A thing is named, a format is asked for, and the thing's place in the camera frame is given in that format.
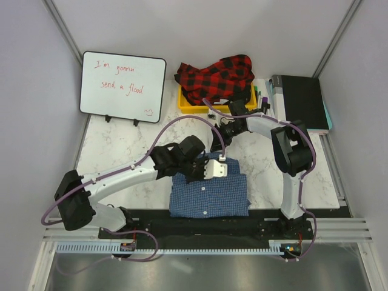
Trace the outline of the blue checkered long sleeve shirt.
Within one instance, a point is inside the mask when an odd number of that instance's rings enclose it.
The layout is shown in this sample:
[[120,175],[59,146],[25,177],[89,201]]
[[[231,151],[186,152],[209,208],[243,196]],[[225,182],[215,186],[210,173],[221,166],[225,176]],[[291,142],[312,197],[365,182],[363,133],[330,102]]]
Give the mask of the blue checkered long sleeve shirt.
[[187,183],[184,175],[172,177],[169,201],[174,218],[219,218],[248,216],[247,175],[241,173],[239,161],[226,159],[227,176]]

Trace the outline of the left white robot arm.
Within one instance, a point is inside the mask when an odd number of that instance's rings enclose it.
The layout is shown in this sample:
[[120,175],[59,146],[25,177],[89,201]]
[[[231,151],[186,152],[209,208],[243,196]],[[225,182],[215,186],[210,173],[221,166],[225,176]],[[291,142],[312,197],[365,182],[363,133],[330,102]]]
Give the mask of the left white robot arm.
[[183,174],[189,182],[204,179],[205,145],[196,136],[180,143],[172,142],[150,149],[144,159],[111,171],[80,175],[67,172],[56,193],[59,214],[67,231],[94,225],[111,230],[119,238],[128,238],[133,224],[122,207],[111,208],[100,200],[131,186]]

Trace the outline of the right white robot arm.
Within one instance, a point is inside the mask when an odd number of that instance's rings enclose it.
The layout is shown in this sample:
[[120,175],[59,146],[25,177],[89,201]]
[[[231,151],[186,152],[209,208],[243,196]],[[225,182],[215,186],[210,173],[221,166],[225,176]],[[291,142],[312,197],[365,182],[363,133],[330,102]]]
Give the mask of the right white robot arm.
[[303,122],[282,121],[267,115],[266,109],[248,110],[242,101],[228,104],[230,115],[205,102],[216,117],[212,129],[211,152],[222,150],[232,139],[244,132],[257,133],[272,142],[274,159],[283,173],[283,200],[280,211],[285,217],[278,223],[283,238],[293,238],[299,232],[296,219],[307,213],[303,206],[305,177],[316,166],[316,151]]

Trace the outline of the black notebook stack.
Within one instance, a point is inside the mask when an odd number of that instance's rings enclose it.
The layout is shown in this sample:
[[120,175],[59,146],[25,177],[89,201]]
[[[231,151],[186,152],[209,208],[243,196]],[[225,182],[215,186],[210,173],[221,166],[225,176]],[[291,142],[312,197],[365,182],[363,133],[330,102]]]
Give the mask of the black notebook stack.
[[[308,131],[325,135],[332,128],[332,122],[323,101],[318,78],[281,75],[283,82],[286,121],[302,121]],[[273,93],[272,80],[269,80],[269,92]]]

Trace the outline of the purple cap marker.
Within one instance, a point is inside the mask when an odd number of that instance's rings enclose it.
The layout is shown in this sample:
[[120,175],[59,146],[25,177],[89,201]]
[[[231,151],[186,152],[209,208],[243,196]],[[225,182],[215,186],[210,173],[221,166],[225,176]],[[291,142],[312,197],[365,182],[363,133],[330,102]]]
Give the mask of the purple cap marker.
[[259,112],[263,114],[268,114],[270,111],[270,103],[268,97],[262,97],[260,100],[260,107],[259,107]]

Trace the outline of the red black plaid shirt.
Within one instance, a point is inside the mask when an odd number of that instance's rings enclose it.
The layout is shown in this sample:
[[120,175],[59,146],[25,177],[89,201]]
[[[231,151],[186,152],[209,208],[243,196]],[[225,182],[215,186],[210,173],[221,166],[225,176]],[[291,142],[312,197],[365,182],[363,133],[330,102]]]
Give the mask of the red black plaid shirt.
[[204,69],[182,63],[174,79],[192,106],[204,105],[203,99],[212,105],[227,105],[231,101],[242,100],[245,104],[250,101],[255,75],[251,59],[247,55],[235,55]]

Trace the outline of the white dry-erase board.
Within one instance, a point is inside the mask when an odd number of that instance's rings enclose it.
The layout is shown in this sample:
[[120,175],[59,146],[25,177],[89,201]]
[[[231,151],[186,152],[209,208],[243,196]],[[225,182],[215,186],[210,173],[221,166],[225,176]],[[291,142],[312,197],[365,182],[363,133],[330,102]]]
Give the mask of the white dry-erase board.
[[166,68],[162,58],[86,51],[79,109],[156,124],[161,119]]

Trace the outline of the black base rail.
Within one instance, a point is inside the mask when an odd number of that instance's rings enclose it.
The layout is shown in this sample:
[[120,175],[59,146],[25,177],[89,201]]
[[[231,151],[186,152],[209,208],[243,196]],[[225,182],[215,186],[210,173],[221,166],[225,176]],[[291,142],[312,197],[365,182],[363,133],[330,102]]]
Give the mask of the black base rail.
[[143,247],[266,247],[271,240],[300,241],[313,238],[307,216],[295,220],[279,210],[249,210],[248,216],[174,218],[168,210],[129,210],[129,223],[118,235],[101,229],[100,239],[134,239]]

